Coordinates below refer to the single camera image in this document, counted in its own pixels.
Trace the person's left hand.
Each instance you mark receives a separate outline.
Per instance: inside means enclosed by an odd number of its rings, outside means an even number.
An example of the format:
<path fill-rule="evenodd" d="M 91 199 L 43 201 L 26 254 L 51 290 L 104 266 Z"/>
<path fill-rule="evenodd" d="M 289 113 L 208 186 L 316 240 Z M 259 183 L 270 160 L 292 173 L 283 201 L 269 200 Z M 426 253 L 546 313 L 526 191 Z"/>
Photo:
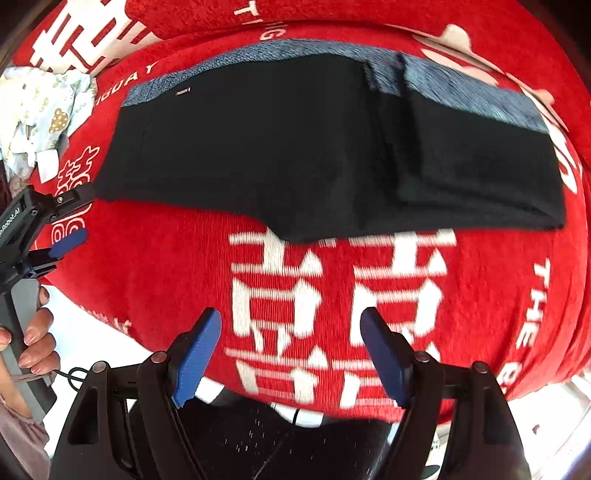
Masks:
<path fill-rule="evenodd" d="M 18 364 L 33 374 L 44 375 L 60 369 L 60 357 L 56 352 L 56 341 L 49 332 L 53 314 L 46 308 L 50 296 L 44 287 L 39 288 L 39 308 L 24 333 L 26 349 L 20 355 Z"/>

